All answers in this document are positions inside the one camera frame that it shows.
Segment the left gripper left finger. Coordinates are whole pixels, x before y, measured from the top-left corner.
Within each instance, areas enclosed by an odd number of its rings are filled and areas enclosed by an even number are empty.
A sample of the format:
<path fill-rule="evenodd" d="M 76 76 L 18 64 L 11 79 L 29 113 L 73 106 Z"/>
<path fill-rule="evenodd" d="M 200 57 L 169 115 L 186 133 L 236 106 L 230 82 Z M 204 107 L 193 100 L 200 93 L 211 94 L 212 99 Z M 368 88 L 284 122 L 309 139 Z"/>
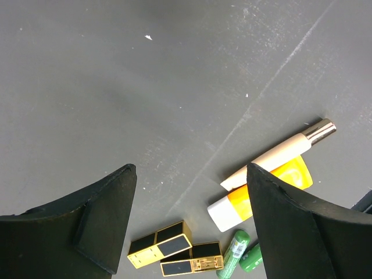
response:
<path fill-rule="evenodd" d="M 1 277 L 111 278 L 136 184 L 136 167 L 126 164 L 55 201 L 2 216 Z"/>

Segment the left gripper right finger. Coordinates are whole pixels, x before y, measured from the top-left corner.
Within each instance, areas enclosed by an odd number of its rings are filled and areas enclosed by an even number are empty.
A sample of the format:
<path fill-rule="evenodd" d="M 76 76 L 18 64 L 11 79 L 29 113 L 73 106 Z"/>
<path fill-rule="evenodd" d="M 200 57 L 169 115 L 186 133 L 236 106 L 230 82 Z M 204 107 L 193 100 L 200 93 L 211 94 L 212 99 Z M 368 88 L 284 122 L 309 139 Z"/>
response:
<path fill-rule="evenodd" d="M 247 165 L 267 278 L 371 278 L 371 193 L 352 208 Z"/>

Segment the orange sunscreen tube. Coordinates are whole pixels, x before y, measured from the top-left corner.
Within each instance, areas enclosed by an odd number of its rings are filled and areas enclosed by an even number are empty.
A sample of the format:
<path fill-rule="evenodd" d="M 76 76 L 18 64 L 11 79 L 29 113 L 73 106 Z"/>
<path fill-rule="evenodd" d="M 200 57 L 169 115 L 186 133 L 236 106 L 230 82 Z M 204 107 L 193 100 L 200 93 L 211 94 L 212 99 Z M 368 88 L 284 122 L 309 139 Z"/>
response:
<path fill-rule="evenodd" d="M 271 171 L 280 180 L 304 190 L 313 185 L 307 165 L 301 156 Z M 208 206 L 208 213 L 221 232 L 225 232 L 253 216 L 246 184 Z"/>

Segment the cream concealer tube gold cap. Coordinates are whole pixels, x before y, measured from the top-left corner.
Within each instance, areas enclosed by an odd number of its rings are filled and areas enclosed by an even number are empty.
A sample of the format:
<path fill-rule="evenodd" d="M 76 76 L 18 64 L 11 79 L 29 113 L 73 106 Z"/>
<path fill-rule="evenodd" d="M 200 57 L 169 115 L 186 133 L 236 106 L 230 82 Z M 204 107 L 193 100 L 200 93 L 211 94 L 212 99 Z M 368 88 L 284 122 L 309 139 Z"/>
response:
<path fill-rule="evenodd" d="M 279 143 L 261 154 L 252 163 L 270 172 L 308 151 L 313 145 L 325 139 L 337 128 L 330 119 L 323 119 L 307 129 Z"/>

